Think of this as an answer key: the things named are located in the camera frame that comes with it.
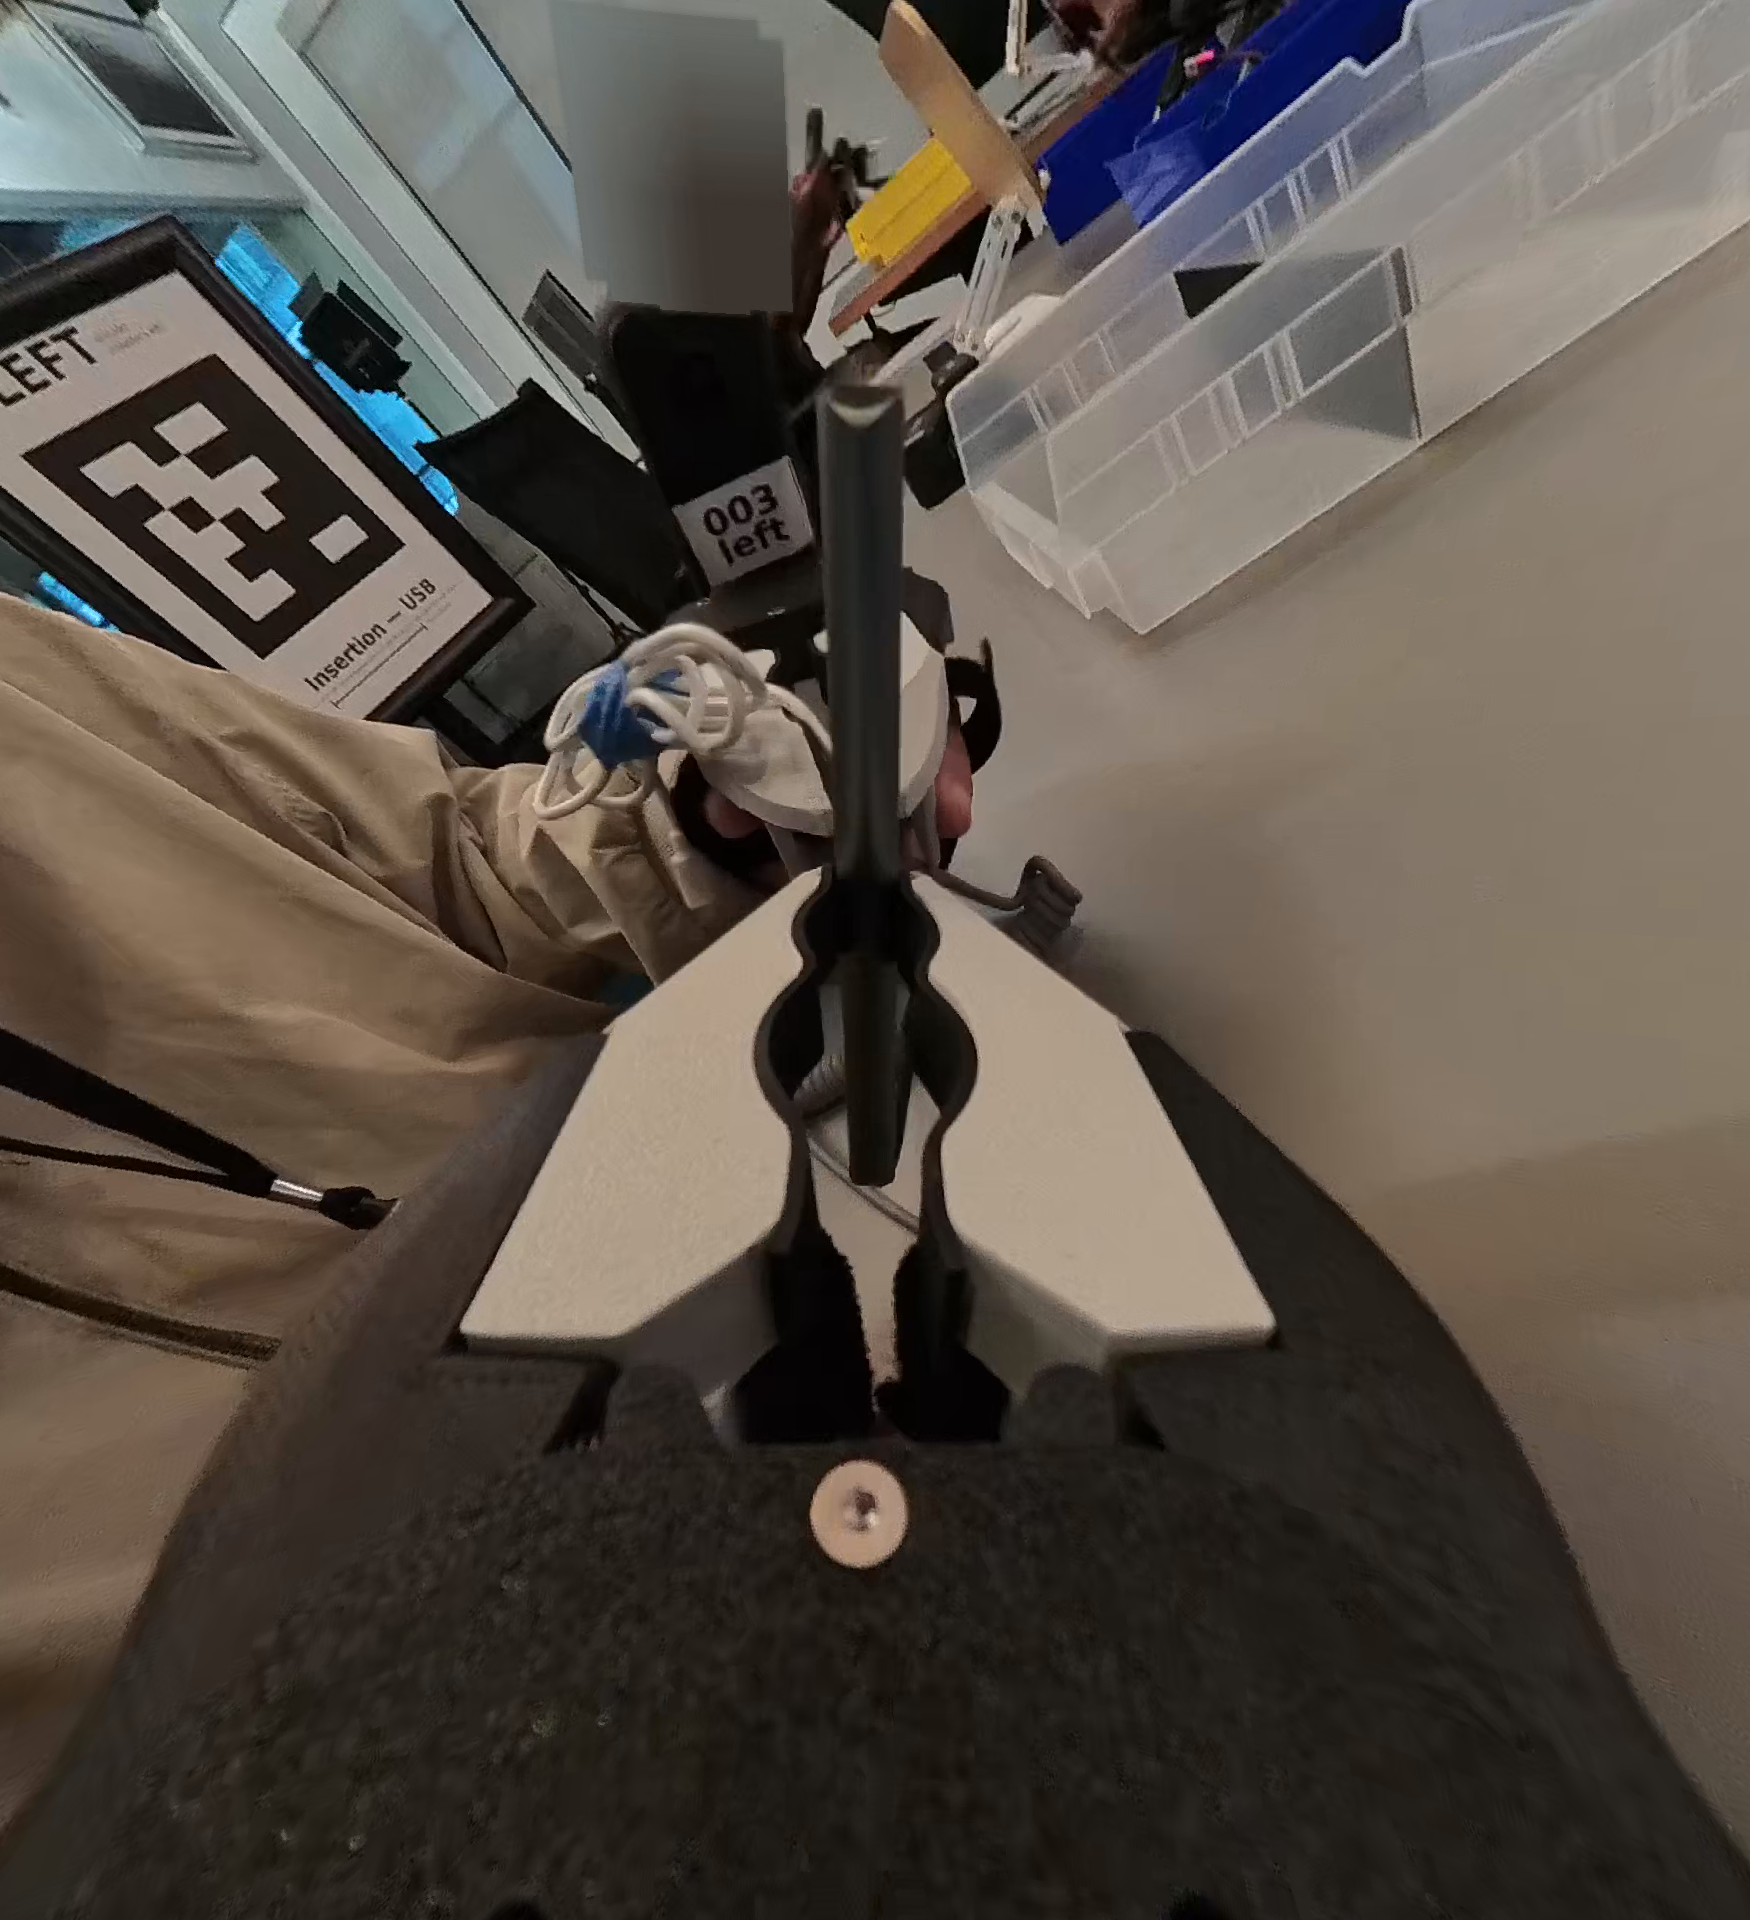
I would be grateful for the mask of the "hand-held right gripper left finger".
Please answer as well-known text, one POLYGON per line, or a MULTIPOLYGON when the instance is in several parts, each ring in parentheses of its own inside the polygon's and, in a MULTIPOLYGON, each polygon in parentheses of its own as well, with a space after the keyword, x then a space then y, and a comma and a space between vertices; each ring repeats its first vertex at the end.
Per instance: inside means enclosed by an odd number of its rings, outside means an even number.
POLYGON ((669 1368, 699 1400, 782 1355, 813 1423, 868 1423, 856 1270, 764 1052, 811 975, 796 875, 606 1029, 466 1316, 473 1355, 669 1368))

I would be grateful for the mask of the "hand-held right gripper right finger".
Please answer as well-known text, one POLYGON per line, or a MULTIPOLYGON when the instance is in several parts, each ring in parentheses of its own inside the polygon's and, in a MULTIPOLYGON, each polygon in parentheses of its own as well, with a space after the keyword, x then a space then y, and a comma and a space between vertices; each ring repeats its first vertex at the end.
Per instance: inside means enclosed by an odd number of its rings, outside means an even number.
POLYGON ((934 879, 916 879, 916 1243, 892 1277, 892 1414, 1003 1414, 1053 1368, 1269 1348, 1219 1203, 1137 1035, 934 879))

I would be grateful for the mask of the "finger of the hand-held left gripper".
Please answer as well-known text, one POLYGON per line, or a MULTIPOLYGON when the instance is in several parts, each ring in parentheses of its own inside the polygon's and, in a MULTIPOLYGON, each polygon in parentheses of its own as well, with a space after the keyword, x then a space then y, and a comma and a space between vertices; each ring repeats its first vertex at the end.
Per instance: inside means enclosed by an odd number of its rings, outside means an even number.
MULTIPOLYGON (((934 826, 934 772, 955 730, 945 665, 902 619, 895 706, 895 821, 934 826)), ((744 736, 710 756, 710 787, 782 838, 829 838, 829 778, 813 730, 787 706, 744 694, 744 736)))

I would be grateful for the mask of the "dark grey usb hub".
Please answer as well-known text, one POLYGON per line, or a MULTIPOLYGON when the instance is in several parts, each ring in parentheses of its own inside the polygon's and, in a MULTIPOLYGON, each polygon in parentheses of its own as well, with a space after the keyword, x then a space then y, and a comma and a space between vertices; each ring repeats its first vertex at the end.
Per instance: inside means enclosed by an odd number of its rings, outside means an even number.
POLYGON ((829 979, 843 993, 847 1171, 892 1186, 902 1058, 902 396, 821 396, 825 701, 829 701, 829 979))

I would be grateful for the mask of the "person's left forearm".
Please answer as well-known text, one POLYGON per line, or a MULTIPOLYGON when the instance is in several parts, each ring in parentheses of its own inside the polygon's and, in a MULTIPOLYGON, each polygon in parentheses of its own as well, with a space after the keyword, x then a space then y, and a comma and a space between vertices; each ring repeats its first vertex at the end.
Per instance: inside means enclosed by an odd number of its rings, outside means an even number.
POLYGON ((478 961, 537 1035, 606 1029, 614 987, 667 987, 751 907, 669 805, 554 821, 531 761, 466 771, 427 730, 290 714, 274 787, 306 859, 478 961))

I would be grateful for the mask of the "yellow plastic bin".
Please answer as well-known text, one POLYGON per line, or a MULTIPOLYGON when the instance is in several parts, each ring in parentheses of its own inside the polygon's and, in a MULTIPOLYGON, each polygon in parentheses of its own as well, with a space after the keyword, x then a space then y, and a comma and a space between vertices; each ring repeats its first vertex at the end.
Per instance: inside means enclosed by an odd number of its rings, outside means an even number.
POLYGON ((956 157, 933 139, 847 215, 847 245, 865 267, 889 270, 963 199, 969 179, 956 157))

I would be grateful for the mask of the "bamboo book stand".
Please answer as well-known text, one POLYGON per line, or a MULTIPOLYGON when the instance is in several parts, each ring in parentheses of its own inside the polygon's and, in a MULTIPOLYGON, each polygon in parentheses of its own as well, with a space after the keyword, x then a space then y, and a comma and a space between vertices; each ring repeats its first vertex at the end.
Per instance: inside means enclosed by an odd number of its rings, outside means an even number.
POLYGON ((879 64, 955 157, 969 196, 985 206, 985 236, 963 274, 963 304, 955 323, 955 359, 978 363, 985 335, 1006 286, 1018 236, 1047 235, 1047 186, 1018 151, 1018 139, 985 108, 978 86, 956 73, 934 29, 916 4, 889 4, 879 64))

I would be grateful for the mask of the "blue plastic bin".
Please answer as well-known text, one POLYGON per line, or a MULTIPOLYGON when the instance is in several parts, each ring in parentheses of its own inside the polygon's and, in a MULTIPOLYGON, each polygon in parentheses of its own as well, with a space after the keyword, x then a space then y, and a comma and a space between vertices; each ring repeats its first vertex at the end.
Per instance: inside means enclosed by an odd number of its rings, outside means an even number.
POLYGON ((1241 48, 1201 45, 1198 78, 1176 45, 1157 45, 1042 157, 1053 236, 1074 245, 1114 206, 1146 229, 1327 73, 1376 64, 1403 38, 1403 17, 1406 4, 1292 4, 1241 48))

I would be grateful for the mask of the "person's beige jacket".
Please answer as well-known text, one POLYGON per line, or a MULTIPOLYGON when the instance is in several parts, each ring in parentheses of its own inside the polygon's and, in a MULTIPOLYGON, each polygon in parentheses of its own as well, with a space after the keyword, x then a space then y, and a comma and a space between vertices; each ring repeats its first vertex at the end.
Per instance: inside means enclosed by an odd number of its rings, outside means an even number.
MULTIPOLYGON (((0 591, 0 1029, 301 1186, 399 1196, 554 1035, 301 853, 290 714, 0 591)), ((242 1391, 94 1306, 284 1335, 345 1255, 328 1215, 0 1156, 0 1828, 242 1391)))

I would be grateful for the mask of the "black jacket drawstring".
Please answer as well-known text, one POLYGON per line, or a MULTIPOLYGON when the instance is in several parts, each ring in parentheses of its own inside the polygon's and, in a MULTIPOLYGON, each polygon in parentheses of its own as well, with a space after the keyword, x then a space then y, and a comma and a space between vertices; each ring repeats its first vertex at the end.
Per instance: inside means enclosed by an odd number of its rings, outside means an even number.
POLYGON ((0 1091, 23 1096, 35 1106, 53 1106, 64 1119, 80 1119, 94 1137, 142 1143, 140 1156, 115 1156, 115 1152, 91 1152, 91 1143, 53 1143, 53 1142, 0 1137, 4 1163, 53 1163, 53 1165, 91 1165, 91 1171, 133 1171, 133 1177, 165 1177, 165 1186, 197 1186, 197 1191, 225 1191, 225 1196, 318 1214, 347 1236, 377 1228, 399 1206, 399 1203, 359 1191, 359 1186, 337 1186, 337 1191, 301 1186, 301 1177, 277 1171, 274 1163, 259 1163, 254 1152, 242 1152, 236 1142, 220 1142, 216 1130, 198 1130, 198 1122, 111 1083, 94 1066, 80 1066, 80 1064, 58 1058, 53 1045, 13 1035, 13 1029, 0 1029, 0 1091))

